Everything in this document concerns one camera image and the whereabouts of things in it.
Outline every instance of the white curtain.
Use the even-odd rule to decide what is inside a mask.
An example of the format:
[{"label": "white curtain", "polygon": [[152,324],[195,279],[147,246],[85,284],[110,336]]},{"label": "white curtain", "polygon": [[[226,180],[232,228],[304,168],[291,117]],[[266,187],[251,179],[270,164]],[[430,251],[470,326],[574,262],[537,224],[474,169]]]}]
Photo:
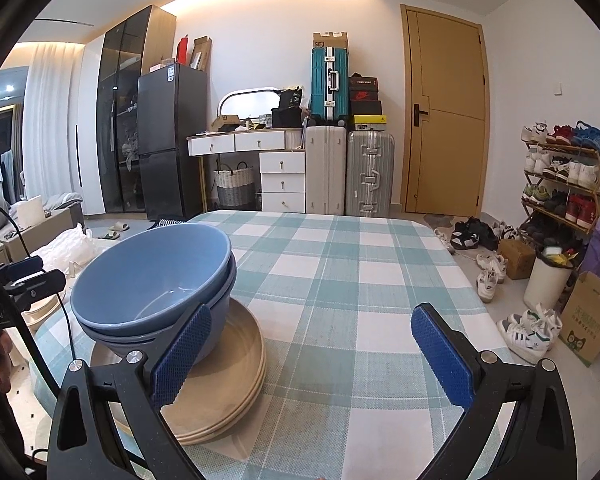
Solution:
[{"label": "white curtain", "polygon": [[74,61],[83,48],[75,43],[39,43],[33,55],[22,117],[22,162],[28,198],[42,195],[46,199],[74,189],[69,92]]}]

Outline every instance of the black refrigerator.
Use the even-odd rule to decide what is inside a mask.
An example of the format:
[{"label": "black refrigerator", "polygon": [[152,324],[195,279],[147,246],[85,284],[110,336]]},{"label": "black refrigerator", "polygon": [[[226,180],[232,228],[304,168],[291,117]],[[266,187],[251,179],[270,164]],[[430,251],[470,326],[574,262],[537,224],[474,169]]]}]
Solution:
[{"label": "black refrigerator", "polygon": [[206,74],[174,64],[138,83],[138,152],[149,220],[189,220],[202,213],[198,157],[187,137],[206,130]]}]

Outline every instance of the blue bowl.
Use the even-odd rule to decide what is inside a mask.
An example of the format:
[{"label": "blue bowl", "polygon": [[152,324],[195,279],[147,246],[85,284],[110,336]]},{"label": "blue bowl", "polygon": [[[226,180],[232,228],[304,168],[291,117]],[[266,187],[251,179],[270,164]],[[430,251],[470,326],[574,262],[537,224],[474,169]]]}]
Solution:
[{"label": "blue bowl", "polygon": [[[194,364],[199,363],[208,356],[211,351],[216,347],[218,341],[220,341],[220,336],[222,335],[222,330],[224,329],[224,324],[226,322],[226,315],[229,312],[229,304],[230,304],[230,293],[232,288],[234,288],[235,280],[237,277],[237,269],[235,265],[235,259],[233,255],[229,262],[229,265],[232,267],[229,278],[226,280],[218,294],[208,303],[208,307],[211,310],[211,332],[209,337],[206,339],[206,342],[198,357],[196,358]],[[114,354],[119,355],[120,357],[124,357],[132,350],[143,350],[148,348],[151,343],[154,342],[155,337],[160,335],[162,332],[165,332],[171,327],[164,328],[159,330],[158,332],[154,332],[151,334],[147,334],[146,336],[140,336],[137,340],[133,340],[131,337],[113,337],[113,336],[101,336],[97,332],[90,330],[88,327],[82,326],[84,333],[91,339],[96,342],[102,343],[104,346],[108,347]]]},{"label": "blue bowl", "polygon": [[192,302],[208,303],[227,280],[229,237],[200,223],[134,235],[103,252],[80,274],[72,309],[80,324],[113,336],[171,326]]}]

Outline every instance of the red sneaker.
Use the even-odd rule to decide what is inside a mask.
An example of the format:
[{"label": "red sneaker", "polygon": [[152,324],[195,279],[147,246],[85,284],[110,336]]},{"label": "red sneaker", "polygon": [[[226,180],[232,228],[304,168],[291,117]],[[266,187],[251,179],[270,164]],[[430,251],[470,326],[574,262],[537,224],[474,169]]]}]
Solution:
[{"label": "red sneaker", "polygon": [[596,224],[596,203],[592,199],[581,197],[580,214],[576,224],[585,229],[591,229]]},{"label": "red sneaker", "polygon": [[582,206],[582,197],[580,195],[569,195],[567,200],[567,212],[564,217],[569,222],[577,222],[580,215],[580,207]]},{"label": "red sneaker", "polygon": [[569,144],[571,145],[571,138],[573,137],[573,128],[567,126],[554,126],[553,133],[550,133],[546,137],[546,142],[553,144]]}]

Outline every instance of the curtain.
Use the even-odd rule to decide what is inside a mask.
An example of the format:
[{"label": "curtain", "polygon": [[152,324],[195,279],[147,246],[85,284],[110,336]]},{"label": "curtain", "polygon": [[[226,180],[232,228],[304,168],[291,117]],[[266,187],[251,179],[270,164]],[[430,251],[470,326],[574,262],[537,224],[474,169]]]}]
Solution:
[{"label": "curtain", "polygon": [[20,200],[24,190],[20,181],[20,172],[22,171],[22,105],[19,103],[13,105],[13,115],[11,116],[11,151],[13,152],[13,192],[16,195],[16,200]]},{"label": "curtain", "polygon": [[69,90],[84,45],[40,43],[27,75],[22,117],[22,163],[28,198],[73,189],[69,151]]}]

